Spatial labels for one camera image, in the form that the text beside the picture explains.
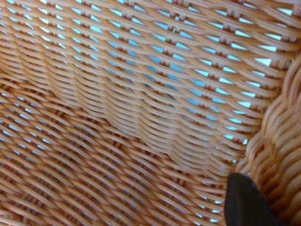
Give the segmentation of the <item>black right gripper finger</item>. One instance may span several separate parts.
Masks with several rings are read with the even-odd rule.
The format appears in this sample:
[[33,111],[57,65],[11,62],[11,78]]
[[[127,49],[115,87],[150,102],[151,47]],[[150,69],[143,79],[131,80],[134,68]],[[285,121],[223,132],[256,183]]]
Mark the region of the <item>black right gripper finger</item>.
[[228,226],[279,226],[256,184],[246,174],[228,176],[224,217]]

